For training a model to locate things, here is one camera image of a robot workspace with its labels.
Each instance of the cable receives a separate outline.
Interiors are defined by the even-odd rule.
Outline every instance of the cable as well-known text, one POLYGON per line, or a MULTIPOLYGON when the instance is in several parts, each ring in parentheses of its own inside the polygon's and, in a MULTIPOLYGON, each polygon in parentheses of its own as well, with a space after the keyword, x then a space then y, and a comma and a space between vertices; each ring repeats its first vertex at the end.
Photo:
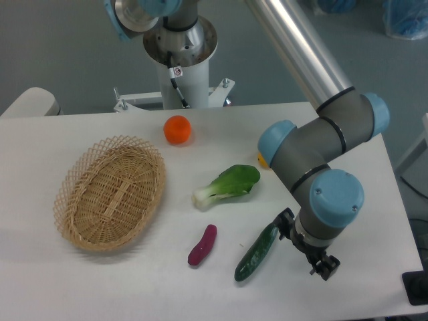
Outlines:
POLYGON ((404 184, 406 184, 408 186, 408 188, 410 188, 412 191, 414 191, 416 194, 418 194, 420 197, 424 198, 424 199, 428 199, 428 196, 422 194, 421 192, 419 192, 416 188, 414 188, 408 181, 405 180, 404 177, 400 176, 400 179, 403 181, 404 184))
POLYGON ((420 222, 428 223, 428 220, 426 219, 409 219, 409 221, 420 221, 420 222))
MULTIPOLYGON (((173 53, 171 51, 168 51, 167 54, 168 54, 167 68, 170 70, 173 67, 173 64, 171 62, 171 60, 172 60, 171 58, 173 57, 173 53)), ((183 94, 180 91, 180 88, 177 86, 177 82, 175 81, 174 76, 170 76, 170 77, 171 77, 171 84, 173 85, 175 91, 179 95, 179 98, 181 100, 181 104, 183 104, 183 108, 190 108, 190 105, 185 100, 183 94)))

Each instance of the orange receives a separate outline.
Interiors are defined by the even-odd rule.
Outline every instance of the orange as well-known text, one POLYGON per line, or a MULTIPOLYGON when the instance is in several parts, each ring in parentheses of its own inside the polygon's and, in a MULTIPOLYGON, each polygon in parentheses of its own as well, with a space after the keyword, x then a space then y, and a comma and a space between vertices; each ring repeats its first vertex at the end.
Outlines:
POLYGON ((176 115, 165 122, 163 132, 171 144, 182 144, 189 139, 192 127, 187 118, 176 115))

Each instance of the yellow object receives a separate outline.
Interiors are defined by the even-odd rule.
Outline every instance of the yellow object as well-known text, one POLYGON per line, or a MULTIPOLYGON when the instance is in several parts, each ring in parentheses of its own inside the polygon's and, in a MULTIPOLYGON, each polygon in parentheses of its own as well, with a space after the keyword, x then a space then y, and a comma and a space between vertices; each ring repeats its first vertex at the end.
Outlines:
POLYGON ((266 163, 265 159, 263 158, 263 156, 261 155, 260 152, 257 155, 257 159, 258 159, 259 164, 261 165, 261 167, 263 167, 264 169, 268 169, 269 168, 269 165, 266 163))

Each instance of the green leaf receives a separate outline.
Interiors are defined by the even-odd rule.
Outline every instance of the green leaf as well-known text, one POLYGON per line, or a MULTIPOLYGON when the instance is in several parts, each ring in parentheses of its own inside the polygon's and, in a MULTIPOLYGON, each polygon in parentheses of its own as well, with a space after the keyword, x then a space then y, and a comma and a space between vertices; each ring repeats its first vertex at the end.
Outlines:
POLYGON ((233 165, 210 185, 196 189, 192 201, 201 209, 221 199, 248 194, 259 180, 260 172, 254 166, 233 165))

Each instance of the gray floor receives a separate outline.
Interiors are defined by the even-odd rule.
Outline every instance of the gray floor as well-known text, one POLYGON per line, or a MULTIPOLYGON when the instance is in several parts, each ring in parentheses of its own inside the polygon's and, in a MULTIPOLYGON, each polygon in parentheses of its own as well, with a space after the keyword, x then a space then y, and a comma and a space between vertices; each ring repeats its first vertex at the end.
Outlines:
MULTIPOLYGON (((319 16, 309 1, 301 2, 357 89, 376 92, 389 104, 391 125, 384 138, 395 164, 422 132, 421 117, 428 112, 428 38, 385 36, 381 0, 362 0, 351 13, 319 16)), ((236 105, 306 100, 243 1, 202 0, 199 11, 219 36, 211 86, 234 79, 236 105)), ((54 94, 65 114, 111 112, 114 86, 121 94, 158 91, 141 38, 121 43, 102 0, 1 1, 0 114, 34 86, 54 94)), ((425 155, 405 177, 428 195, 427 162, 425 155)), ((427 201, 400 182, 399 187, 408 216, 428 218, 427 201)), ((422 223, 412 226, 416 237, 428 231, 422 223)))

